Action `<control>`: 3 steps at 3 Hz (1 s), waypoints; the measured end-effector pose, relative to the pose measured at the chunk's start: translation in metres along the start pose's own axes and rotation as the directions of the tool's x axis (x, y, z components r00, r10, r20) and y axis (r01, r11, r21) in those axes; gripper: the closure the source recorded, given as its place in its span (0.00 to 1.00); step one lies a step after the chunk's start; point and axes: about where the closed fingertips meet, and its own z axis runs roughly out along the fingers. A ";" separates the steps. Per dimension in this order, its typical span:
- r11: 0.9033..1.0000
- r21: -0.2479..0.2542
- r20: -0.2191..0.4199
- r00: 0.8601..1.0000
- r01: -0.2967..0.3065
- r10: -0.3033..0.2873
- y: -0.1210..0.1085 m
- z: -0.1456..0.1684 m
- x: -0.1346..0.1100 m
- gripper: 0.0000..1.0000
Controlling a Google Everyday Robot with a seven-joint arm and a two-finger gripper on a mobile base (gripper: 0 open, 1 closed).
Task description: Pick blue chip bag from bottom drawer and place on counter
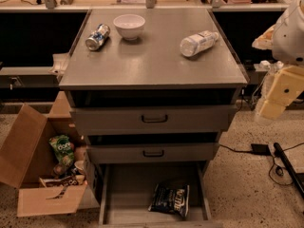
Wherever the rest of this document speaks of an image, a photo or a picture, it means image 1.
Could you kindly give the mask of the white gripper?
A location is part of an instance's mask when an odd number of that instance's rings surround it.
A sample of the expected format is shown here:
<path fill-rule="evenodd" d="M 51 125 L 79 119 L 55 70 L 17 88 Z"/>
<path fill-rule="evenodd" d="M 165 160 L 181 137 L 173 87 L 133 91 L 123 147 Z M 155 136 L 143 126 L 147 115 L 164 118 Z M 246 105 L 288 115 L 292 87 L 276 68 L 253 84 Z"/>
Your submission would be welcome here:
<path fill-rule="evenodd" d="M 273 49 L 274 26 L 269 27 L 252 43 L 252 47 L 261 50 Z M 277 119 L 304 91 L 304 68 L 287 66 L 275 74 L 274 82 L 267 94 L 267 101 L 258 104 L 257 115 L 269 119 Z"/>

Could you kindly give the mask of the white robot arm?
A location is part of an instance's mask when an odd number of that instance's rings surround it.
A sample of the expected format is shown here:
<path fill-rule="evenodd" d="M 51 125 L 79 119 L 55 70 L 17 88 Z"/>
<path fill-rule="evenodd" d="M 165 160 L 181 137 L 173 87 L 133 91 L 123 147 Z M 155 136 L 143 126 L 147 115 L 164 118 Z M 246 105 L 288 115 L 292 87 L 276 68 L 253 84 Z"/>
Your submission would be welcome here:
<path fill-rule="evenodd" d="M 276 120 L 304 91 L 304 0 L 294 0 L 276 23 L 252 43 L 272 52 L 283 67 L 270 69 L 264 77 L 256 104 L 256 120 Z"/>

